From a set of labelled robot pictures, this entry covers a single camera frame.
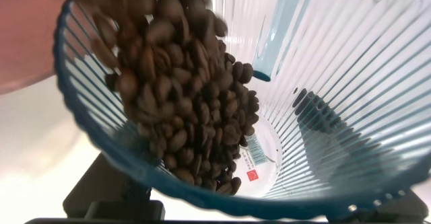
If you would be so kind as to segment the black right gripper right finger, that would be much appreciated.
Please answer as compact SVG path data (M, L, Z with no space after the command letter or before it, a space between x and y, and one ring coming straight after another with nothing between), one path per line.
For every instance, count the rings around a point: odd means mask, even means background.
M363 139L362 133L344 122L322 98L313 91L302 91L292 107L304 144L311 172L321 182L336 190L348 184L370 184L384 176L381 157L392 150L382 150L381 143ZM421 223L428 216L428 207L412 190L373 209L354 211L344 219L330 223Z

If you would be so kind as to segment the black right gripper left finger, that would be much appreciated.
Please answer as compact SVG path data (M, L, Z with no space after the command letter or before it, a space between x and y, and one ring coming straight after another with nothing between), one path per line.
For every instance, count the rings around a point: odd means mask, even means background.
M163 219L165 208L144 186L99 154L63 201L71 218Z

